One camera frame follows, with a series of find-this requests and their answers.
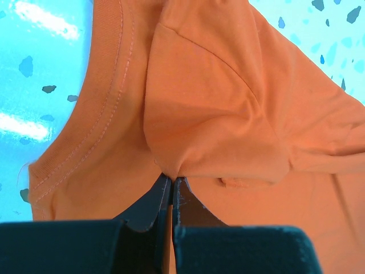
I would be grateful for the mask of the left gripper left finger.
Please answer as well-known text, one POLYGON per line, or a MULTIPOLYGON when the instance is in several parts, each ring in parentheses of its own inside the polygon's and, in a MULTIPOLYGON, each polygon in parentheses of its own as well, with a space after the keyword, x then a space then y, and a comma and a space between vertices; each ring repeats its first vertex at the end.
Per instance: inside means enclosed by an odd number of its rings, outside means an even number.
POLYGON ((115 217, 123 225, 113 273, 169 273, 171 190, 170 178, 161 174, 149 191, 115 217))

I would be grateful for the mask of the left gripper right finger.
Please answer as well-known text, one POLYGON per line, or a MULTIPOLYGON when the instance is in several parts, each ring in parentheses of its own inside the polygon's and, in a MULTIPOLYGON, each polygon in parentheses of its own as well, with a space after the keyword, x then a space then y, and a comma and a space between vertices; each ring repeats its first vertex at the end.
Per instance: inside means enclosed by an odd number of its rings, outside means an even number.
POLYGON ((173 247, 177 273, 219 273, 224 269, 220 232, 228 225, 193 194, 187 178, 177 178, 173 191, 173 247))

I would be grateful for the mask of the orange t-shirt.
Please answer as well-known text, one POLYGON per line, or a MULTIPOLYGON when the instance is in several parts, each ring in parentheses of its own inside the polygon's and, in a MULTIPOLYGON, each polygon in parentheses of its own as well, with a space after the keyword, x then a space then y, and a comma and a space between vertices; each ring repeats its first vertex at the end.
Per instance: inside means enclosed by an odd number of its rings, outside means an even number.
POLYGON ((364 105, 248 1, 94 2, 33 219, 110 219, 160 174, 230 225, 301 228, 324 273, 364 272, 364 105))

